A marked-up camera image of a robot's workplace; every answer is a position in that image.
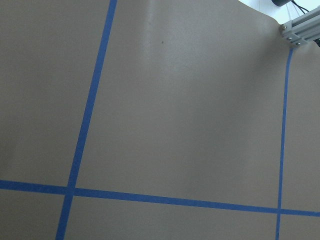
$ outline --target metal bracket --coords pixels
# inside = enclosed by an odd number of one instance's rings
[[[280,27],[282,36],[295,47],[320,38],[320,7],[290,20]]]

